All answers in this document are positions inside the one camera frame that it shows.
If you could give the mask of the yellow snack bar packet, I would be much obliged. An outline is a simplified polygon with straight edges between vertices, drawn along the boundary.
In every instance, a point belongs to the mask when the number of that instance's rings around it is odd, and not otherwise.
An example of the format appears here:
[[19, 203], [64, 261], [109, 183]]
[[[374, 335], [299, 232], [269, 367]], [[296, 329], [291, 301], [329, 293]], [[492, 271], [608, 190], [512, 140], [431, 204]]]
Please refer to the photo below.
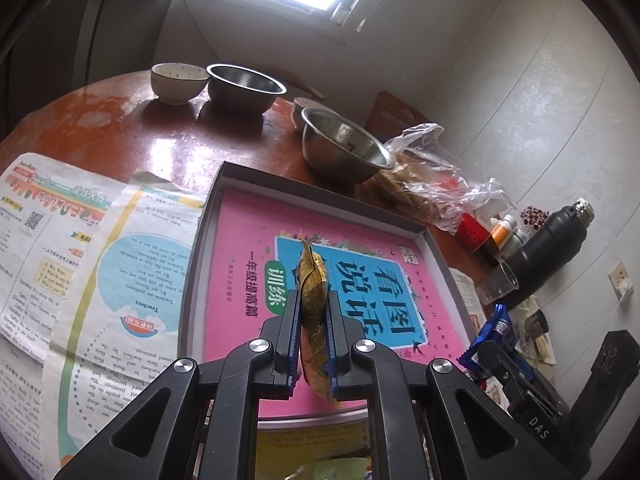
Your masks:
[[331, 406], [336, 405], [329, 380], [329, 353], [326, 346], [326, 305], [329, 300], [329, 275], [326, 264], [306, 240], [296, 268], [300, 295], [300, 359], [303, 374], [311, 390]]

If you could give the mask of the blue Oreo packet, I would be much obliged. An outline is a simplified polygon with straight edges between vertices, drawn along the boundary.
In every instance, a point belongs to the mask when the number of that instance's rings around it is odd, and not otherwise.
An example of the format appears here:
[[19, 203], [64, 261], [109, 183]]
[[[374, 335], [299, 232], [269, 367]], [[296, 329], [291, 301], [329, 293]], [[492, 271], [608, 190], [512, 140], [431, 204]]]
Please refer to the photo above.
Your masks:
[[472, 374], [484, 372], [483, 367], [480, 366], [478, 350], [480, 350], [480, 345], [486, 341], [493, 341], [498, 344], [499, 348], [506, 351], [512, 351], [515, 347], [516, 336], [513, 324], [504, 304], [495, 305], [492, 317], [482, 326], [468, 350], [458, 357], [458, 362]]

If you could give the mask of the small steel cup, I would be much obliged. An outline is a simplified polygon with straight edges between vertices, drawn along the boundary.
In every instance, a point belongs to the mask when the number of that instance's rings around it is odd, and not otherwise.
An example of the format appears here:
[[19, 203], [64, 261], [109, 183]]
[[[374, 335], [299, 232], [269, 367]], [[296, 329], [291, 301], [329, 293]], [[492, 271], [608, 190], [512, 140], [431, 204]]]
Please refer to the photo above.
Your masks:
[[537, 339], [549, 331], [549, 323], [543, 310], [536, 310], [529, 315], [524, 323], [525, 333], [530, 339]]

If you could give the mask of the clear plastic cup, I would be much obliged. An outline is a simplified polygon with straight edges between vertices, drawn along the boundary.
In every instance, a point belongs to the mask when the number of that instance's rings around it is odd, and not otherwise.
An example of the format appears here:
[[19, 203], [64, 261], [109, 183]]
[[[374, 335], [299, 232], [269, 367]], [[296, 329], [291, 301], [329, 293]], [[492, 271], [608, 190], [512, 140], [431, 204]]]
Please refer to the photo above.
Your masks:
[[518, 278], [505, 261], [501, 261], [475, 289], [481, 304], [493, 304], [514, 290], [518, 290]]

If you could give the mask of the grey box with pink book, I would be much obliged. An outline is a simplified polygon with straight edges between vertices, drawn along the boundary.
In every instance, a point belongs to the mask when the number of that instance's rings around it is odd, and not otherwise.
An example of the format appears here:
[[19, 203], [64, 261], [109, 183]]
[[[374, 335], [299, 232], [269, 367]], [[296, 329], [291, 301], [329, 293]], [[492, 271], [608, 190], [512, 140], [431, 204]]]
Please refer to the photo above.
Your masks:
[[359, 402], [330, 390], [329, 324], [322, 301], [364, 338], [425, 364], [456, 360], [472, 339], [468, 312], [434, 238], [423, 226], [351, 198], [226, 162], [204, 205], [184, 286], [178, 348], [223, 358], [303, 301], [302, 351], [292, 398], [265, 401], [262, 422], [358, 418]]

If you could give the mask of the black thermos flask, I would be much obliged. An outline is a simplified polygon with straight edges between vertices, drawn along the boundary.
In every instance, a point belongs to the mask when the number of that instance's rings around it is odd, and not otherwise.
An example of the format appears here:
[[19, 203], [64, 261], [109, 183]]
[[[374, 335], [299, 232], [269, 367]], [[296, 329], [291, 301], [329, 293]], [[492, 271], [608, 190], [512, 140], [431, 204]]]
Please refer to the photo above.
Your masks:
[[518, 288], [498, 303], [512, 310], [544, 286], [580, 252], [593, 220], [594, 210], [583, 198], [550, 214], [544, 225], [504, 260]]

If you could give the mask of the large newspaper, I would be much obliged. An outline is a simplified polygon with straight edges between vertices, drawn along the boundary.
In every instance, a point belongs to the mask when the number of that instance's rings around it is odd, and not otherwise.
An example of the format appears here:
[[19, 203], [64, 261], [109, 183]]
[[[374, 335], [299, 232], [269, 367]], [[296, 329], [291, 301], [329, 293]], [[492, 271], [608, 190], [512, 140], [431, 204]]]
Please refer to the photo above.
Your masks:
[[2, 431], [50, 479], [179, 356], [223, 358], [279, 315], [304, 243], [353, 254], [366, 233], [308, 196], [204, 196], [27, 154], [4, 176], [29, 256], [4, 286]]

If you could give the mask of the orange pill bottle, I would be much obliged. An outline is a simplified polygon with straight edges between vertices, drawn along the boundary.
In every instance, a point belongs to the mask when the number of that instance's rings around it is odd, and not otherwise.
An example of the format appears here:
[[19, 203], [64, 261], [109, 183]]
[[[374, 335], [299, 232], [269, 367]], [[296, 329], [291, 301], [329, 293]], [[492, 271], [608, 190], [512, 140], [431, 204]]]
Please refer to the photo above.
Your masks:
[[513, 231], [507, 231], [504, 229], [498, 229], [497, 231], [490, 231], [489, 250], [497, 255], [498, 252], [504, 247], [506, 242], [510, 240]]

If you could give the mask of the red tissue box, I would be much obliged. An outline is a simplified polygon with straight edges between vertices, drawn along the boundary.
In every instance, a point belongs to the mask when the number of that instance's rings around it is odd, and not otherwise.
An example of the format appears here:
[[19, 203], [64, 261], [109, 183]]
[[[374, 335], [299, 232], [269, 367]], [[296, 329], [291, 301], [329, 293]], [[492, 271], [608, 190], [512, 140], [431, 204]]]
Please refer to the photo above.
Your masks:
[[478, 252], [481, 249], [490, 254], [495, 252], [494, 242], [492, 241], [490, 232], [470, 214], [462, 214], [454, 237], [469, 252]]

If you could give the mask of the red white flower decoration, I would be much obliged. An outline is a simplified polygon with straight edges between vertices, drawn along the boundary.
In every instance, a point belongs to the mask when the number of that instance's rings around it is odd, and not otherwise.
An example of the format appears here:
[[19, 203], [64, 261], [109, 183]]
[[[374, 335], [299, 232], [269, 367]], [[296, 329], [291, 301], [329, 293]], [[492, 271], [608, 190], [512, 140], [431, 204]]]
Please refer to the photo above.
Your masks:
[[520, 212], [520, 218], [524, 228], [536, 232], [546, 223], [549, 218], [549, 213], [548, 211], [528, 205]]

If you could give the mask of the plastic bag with bread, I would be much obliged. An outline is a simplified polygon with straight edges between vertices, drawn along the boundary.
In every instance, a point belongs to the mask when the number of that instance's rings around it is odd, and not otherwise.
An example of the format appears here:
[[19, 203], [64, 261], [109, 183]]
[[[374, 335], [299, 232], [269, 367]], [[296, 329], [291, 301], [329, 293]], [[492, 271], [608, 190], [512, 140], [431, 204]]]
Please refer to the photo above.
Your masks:
[[495, 178], [470, 177], [440, 144], [445, 132], [434, 122], [405, 129], [384, 143], [394, 166], [373, 181], [401, 211], [420, 222], [454, 234], [466, 214], [487, 220], [514, 207]]

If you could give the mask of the large steel bowl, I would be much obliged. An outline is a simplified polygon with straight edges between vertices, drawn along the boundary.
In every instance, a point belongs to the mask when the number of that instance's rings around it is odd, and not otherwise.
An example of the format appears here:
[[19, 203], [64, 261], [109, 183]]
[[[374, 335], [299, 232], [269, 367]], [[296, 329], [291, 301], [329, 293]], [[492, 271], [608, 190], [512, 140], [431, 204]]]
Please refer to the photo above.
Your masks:
[[371, 133], [354, 122], [321, 108], [300, 113], [303, 159], [323, 179], [355, 186], [395, 166], [393, 155]]

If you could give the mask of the small white ceramic bowl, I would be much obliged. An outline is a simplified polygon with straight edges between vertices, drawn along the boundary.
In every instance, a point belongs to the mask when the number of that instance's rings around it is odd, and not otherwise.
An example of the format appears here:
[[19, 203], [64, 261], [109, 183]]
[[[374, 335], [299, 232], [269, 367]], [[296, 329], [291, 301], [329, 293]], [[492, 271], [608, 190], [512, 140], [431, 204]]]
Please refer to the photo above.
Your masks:
[[160, 102], [183, 105], [196, 98], [209, 80], [205, 68], [186, 63], [158, 63], [151, 68], [151, 88]]

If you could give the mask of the dark steel bowl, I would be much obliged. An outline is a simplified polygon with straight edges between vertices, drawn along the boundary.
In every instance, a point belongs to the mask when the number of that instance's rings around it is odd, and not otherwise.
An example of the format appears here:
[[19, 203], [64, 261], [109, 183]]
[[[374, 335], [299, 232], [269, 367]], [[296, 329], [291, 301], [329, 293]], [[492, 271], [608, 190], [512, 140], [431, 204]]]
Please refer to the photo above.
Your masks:
[[247, 117], [264, 114], [288, 89], [282, 82], [251, 68], [216, 63], [206, 67], [209, 101], [216, 110]]

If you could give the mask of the wall power socket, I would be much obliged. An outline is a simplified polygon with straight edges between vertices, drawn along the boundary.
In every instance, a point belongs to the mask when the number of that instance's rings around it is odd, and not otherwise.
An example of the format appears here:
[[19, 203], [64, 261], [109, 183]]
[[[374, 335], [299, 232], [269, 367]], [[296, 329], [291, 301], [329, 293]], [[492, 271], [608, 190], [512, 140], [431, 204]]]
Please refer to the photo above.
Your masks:
[[634, 292], [634, 284], [632, 284], [626, 266], [621, 261], [614, 264], [608, 274], [608, 279], [616, 293], [619, 304], [625, 302]]

